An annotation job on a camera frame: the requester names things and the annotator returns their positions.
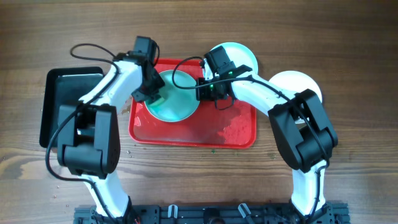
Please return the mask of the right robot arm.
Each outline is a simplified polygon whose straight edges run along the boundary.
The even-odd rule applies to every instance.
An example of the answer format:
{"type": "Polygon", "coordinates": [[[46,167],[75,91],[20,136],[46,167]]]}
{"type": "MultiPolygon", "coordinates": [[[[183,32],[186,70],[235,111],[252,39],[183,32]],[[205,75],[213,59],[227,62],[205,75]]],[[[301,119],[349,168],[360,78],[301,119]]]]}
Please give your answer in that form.
{"type": "Polygon", "coordinates": [[[200,100],[227,96],[264,113],[270,121],[277,149],[292,168],[292,205],[306,219],[325,204],[323,182],[338,136],[317,94],[314,80],[302,72],[285,71],[282,86],[261,78],[251,67],[212,72],[199,78],[195,88],[200,100]]]}

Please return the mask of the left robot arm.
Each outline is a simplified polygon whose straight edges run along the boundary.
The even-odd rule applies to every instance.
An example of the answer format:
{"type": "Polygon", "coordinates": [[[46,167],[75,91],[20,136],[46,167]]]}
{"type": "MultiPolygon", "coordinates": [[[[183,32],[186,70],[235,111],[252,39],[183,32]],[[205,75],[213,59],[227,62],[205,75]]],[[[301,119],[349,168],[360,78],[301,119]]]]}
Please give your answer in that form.
{"type": "Polygon", "coordinates": [[[76,103],[62,105],[58,129],[50,142],[57,144],[58,163],[71,182],[83,182],[95,200],[95,213],[105,222],[120,222],[131,209],[116,167],[121,144],[117,113],[124,102],[157,100],[164,81],[154,68],[153,53],[115,55],[108,74],[76,103]]]}

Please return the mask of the white plate green smear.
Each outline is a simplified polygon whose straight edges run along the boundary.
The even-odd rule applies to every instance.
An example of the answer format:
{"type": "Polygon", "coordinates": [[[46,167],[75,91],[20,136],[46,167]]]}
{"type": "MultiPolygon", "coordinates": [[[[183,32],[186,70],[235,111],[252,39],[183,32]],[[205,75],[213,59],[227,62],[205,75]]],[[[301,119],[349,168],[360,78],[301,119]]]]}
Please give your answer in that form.
{"type": "MultiPolygon", "coordinates": [[[[273,87],[275,89],[281,90],[287,97],[294,96],[294,93],[301,93],[306,89],[310,89],[317,94],[320,102],[323,103],[320,87],[315,80],[305,73],[288,70],[274,75],[268,82],[269,85],[274,85],[273,87]]],[[[285,99],[275,93],[271,99],[267,99],[266,110],[262,109],[261,111],[268,116],[268,111],[275,105],[284,104],[286,102],[285,99]]]]}

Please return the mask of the light blue plate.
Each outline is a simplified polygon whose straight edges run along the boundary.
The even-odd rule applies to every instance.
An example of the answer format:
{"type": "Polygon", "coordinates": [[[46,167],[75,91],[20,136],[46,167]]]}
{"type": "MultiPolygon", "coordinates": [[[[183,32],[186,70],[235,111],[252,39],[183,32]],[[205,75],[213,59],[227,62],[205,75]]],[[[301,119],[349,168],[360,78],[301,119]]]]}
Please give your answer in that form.
{"type": "Polygon", "coordinates": [[[212,50],[220,46],[225,49],[229,59],[234,62],[236,67],[239,67],[240,65],[247,65],[248,67],[252,68],[253,74],[258,75],[258,62],[255,55],[249,48],[237,42],[224,42],[222,44],[216,45],[212,48],[212,50]]]}
{"type": "Polygon", "coordinates": [[[159,90],[160,96],[165,99],[164,102],[155,107],[150,107],[149,103],[145,102],[147,110],[153,117],[169,123],[188,118],[200,104],[194,89],[183,90],[173,84],[172,72],[173,70],[165,70],[159,73],[165,82],[165,86],[159,90]]]}

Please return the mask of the green scrubbing sponge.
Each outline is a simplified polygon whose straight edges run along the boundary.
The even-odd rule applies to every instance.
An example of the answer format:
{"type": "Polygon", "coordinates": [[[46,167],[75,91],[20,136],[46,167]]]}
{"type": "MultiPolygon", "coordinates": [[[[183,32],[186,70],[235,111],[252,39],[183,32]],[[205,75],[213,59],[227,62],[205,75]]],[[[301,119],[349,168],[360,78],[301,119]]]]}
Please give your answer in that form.
{"type": "Polygon", "coordinates": [[[154,100],[152,100],[150,103],[149,103],[149,106],[150,107],[155,107],[155,106],[159,106],[160,104],[162,104],[163,102],[164,102],[164,98],[163,97],[161,97],[161,96],[157,96],[154,100]]]}

